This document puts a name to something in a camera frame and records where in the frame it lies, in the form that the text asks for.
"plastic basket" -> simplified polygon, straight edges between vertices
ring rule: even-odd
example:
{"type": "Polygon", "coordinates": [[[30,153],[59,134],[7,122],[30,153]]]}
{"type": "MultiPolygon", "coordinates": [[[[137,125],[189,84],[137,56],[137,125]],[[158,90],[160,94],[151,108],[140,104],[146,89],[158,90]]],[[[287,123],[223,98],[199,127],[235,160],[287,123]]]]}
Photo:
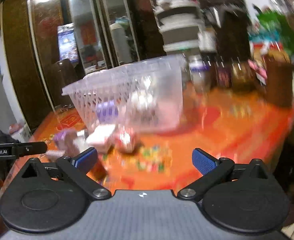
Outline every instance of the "plastic basket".
{"type": "Polygon", "coordinates": [[[119,66],[64,87],[63,95],[70,96],[89,130],[102,123],[125,124],[137,132],[172,130],[182,112],[185,64],[183,55],[171,55],[119,66]],[[153,98],[145,114],[135,109],[133,94],[153,98]]]}

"table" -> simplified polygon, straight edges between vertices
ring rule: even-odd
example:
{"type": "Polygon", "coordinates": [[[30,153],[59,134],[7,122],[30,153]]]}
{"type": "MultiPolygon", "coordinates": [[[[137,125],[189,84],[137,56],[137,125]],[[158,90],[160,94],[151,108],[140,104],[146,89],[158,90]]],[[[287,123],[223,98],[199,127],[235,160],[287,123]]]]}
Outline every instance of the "table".
{"type": "MultiPolygon", "coordinates": [[[[260,158],[269,163],[294,124],[291,109],[266,104],[256,92],[236,95],[230,90],[212,90],[199,97],[189,86],[183,93],[184,111],[179,127],[163,134],[142,134],[135,155],[116,150],[101,155],[108,176],[101,182],[116,189],[173,189],[177,192],[201,174],[192,165],[192,150],[199,147],[216,158],[229,157],[236,163],[260,158]]],[[[75,109],[50,113],[31,141],[45,141],[55,149],[53,136],[64,128],[85,128],[75,109]]],[[[45,156],[42,162],[48,161],[45,156]]],[[[16,161],[12,175],[30,156],[16,161]]]]}

